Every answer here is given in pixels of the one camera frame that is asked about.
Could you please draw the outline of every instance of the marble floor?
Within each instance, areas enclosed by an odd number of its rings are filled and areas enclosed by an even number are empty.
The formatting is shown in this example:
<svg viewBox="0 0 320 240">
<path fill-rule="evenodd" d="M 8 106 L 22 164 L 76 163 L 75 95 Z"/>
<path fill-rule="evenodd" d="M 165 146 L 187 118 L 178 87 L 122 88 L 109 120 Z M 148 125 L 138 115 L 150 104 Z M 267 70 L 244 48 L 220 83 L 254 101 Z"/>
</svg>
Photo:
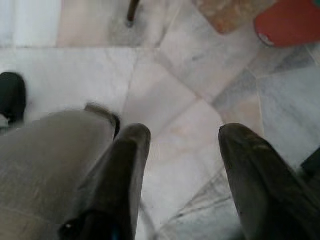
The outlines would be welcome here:
<svg viewBox="0 0 320 240">
<path fill-rule="evenodd" d="M 44 0 L 38 8 L 60 11 L 49 22 L 16 4 L 15 29 L 0 22 L 0 72 L 25 78 L 27 122 L 95 102 L 124 126 L 150 128 L 136 240 L 244 239 L 220 155 L 223 124 L 264 136 L 295 170 L 320 145 L 320 44 L 266 47 L 252 23 L 221 36 L 189 0 L 141 1 L 132 31 L 128 0 Z M 22 217 L 12 232 L 23 226 Z"/>
</svg>

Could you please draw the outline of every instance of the black shoe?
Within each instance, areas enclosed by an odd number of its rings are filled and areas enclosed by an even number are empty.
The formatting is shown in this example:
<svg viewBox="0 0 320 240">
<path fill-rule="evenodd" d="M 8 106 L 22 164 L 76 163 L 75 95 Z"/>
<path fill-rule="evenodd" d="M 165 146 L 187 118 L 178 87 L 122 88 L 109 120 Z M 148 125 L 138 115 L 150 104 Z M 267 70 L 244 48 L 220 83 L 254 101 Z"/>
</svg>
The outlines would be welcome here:
<svg viewBox="0 0 320 240">
<path fill-rule="evenodd" d="M 0 74 L 0 115 L 9 125 L 23 121 L 26 98 L 25 81 L 20 75 L 13 72 Z"/>
</svg>

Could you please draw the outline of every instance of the chair leg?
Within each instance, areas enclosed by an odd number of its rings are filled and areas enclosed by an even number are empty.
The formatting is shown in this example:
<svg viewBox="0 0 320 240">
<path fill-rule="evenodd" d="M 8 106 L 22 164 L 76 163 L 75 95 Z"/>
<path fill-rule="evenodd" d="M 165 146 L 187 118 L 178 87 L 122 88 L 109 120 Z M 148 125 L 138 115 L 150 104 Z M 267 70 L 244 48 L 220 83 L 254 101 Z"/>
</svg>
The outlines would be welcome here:
<svg viewBox="0 0 320 240">
<path fill-rule="evenodd" d="M 134 25 L 135 15 L 136 15 L 139 2 L 140 0 L 131 0 L 130 2 L 129 11 L 126 16 L 126 26 L 128 28 L 132 28 L 132 26 Z"/>
</svg>

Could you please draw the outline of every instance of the red object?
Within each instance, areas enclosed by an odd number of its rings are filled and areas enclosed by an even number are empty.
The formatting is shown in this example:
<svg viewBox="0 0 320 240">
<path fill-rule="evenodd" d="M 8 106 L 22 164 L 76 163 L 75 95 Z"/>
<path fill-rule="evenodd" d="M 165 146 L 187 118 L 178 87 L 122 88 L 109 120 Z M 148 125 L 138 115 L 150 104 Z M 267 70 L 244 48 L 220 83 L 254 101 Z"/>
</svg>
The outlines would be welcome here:
<svg viewBox="0 0 320 240">
<path fill-rule="evenodd" d="M 288 47 L 320 41 L 320 7 L 315 0 L 281 0 L 254 21 L 266 44 Z"/>
</svg>

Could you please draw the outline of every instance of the orange object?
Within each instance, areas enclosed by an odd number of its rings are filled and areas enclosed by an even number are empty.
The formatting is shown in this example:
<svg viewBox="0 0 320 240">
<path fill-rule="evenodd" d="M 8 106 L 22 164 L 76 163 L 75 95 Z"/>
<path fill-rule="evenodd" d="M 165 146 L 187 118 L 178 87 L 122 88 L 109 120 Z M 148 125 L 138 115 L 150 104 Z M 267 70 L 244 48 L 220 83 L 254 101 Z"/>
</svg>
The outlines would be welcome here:
<svg viewBox="0 0 320 240">
<path fill-rule="evenodd" d="M 319 0 L 281 0 L 254 21 L 261 40 L 288 47 L 320 41 Z"/>
</svg>

